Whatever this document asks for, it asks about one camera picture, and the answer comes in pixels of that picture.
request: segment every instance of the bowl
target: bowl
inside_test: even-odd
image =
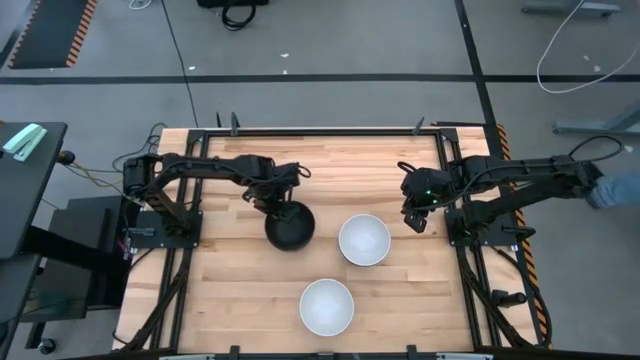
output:
[[[342,225],[338,243],[347,260],[356,265],[371,266],[382,261],[389,253],[391,234],[382,220],[373,215],[360,214]]]
[[[353,319],[351,293],[339,281],[320,279],[311,283],[300,298],[300,317],[314,334],[335,336]]]

